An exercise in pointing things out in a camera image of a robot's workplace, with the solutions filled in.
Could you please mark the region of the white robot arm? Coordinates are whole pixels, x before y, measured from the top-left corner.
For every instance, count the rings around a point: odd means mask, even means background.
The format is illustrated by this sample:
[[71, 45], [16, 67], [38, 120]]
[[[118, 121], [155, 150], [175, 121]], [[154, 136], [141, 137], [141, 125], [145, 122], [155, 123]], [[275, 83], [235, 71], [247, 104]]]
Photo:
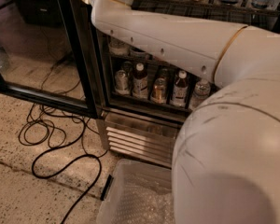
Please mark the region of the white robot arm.
[[280, 224], [280, 34], [132, 2], [93, 0], [92, 24], [219, 88], [175, 141], [175, 223]]

